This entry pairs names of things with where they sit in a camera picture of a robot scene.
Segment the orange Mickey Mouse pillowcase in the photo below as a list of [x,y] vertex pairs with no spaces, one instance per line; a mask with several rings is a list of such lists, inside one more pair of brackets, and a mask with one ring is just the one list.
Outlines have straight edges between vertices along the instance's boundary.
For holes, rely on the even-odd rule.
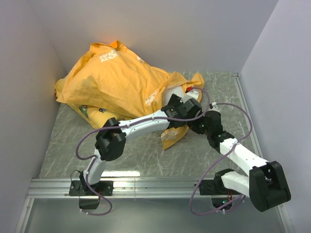
[[173,91],[183,96],[202,88],[200,73],[187,80],[181,73],[153,67],[122,42],[93,43],[69,74],[55,85],[56,100],[69,105],[93,128],[109,118],[130,120],[165,106]]

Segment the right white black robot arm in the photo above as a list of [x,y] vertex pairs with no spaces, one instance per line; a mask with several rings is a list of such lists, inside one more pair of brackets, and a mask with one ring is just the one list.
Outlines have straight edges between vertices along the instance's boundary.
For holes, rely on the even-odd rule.
[[223,129],[219,112],[210,110],[200,119],[189,122],[188,126],[195,133],[204,134],[212,148],[245,173],[241,175],[230,168],[215,173],[212,184],[205,187],[209,194],[228,194],[230,191],[243,194],[261,212],[291,200],[281,164],[269,162],[240,144]]

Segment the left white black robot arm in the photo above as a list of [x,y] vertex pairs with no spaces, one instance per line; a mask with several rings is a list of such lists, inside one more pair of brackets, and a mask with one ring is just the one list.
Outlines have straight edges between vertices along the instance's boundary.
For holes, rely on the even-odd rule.
[[110,118],[97,133],[92,160],[79,177],[81,190],[86,195],[97,192],[105,163],[118,159],[126,142],[155,131],[180,128],[186,125],[186,119],[200,115],[198,97],[197,91],[190,91],[182,98],[172,94],[166,106],[150,115],[126,121]]

